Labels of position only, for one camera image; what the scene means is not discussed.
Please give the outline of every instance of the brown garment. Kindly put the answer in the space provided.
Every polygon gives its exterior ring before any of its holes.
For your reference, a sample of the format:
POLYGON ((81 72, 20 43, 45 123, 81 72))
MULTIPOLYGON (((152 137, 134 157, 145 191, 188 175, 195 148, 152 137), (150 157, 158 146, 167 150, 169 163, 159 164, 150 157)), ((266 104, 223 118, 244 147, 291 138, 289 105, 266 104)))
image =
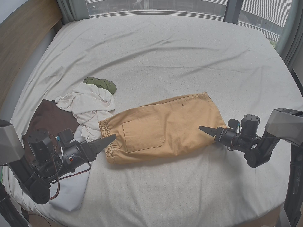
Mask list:
MULTIPOLYGON (((43 99, 29 122, 26 134, 22 135, 27 161, 30 162, 34 159, 34 154, 26 140, 31 132, 39 128, 46 128, 49 134, 57 136, 59 132, 68 128, 74 133, 78 126, 79 124, 72 112, 59 109, 54 102, 43 99)), ((55 145, 55 139, 51 137, 51 140, 55 145)))
POLYGON ((182 155, 214 143, 200 125, 226 128, 206 92, 129 109, 99 122, 102 137, 117 136, 105 148, 106 159, 120 164, 182 155))

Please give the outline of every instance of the building exterior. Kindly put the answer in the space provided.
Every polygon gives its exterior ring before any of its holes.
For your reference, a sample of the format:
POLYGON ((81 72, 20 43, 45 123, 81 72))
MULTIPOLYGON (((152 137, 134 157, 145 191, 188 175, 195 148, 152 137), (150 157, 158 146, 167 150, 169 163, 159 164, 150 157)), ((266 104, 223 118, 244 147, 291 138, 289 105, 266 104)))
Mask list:
MULTIPOLYGON (((168 14, 223 20, 227 0, 85 0, 90 17, 168 14)), ((243 0, 238 24, 273 41, 282 33, 291 0, 243 0)))

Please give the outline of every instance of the tan shorts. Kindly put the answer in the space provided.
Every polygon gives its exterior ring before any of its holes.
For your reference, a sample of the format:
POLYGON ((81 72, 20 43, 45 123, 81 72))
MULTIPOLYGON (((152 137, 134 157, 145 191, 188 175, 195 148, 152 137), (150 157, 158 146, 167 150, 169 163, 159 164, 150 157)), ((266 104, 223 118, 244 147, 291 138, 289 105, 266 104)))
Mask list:
POLYGON ((116 134, 105 148, 109 163, 173 157, 214 143, 198 127, 226 127, 206 92, 132 108, 99 122, 102 137, 116 134))

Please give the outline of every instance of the bed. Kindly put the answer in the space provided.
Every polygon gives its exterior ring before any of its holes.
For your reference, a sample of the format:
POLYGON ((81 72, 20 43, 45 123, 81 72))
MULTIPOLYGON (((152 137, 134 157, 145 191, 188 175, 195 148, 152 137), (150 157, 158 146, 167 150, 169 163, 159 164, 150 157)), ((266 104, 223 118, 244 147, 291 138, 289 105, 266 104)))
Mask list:
MULTIPOLYGON (((18 135, 27 131, 42 99, 64 96, 87 76, 116 84, 112 114, 206 91, 226 123, 258 115, 261 135, 274 108, 303 110, 299 89, 260 31, 173 15, 101 17, 69 23, 56 34, 15 108, 11 123, 18 135)), ((108 164, 101 152, 82 206, 73 212, 35 204, 8 168, 3 184, 24 209, 66 226, 228 227, 279 210, 289 161, 290 144, 284 141, 255 169, 243 153, 218 143, 127 165, 108 164)))

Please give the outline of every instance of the white bed sheet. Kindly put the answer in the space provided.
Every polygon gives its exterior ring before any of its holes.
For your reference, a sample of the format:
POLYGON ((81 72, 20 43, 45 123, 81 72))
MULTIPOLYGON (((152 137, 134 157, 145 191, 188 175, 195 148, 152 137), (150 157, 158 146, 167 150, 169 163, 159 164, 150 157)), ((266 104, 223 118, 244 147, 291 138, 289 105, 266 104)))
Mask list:
MULTIPOLYGON (((226 123, 258 115, 261 135, 274 108, 303 110, 295 82, 260 31, 182 16, 101 17, 72 22, 55 36, 14 111, 18 135, 43 98, 64 96, 87 76, 116 84, 113 114, 206 91, 226 123)), ((233 226, 282 204, 289 161, 290 144, 284 141, 255 169, 243 153, 217 143, 128 165, 108 164, 101 152, 81 209, 74 212, 35 204, 7 168, 4 185, 25 209, 66 226, 233 226)))

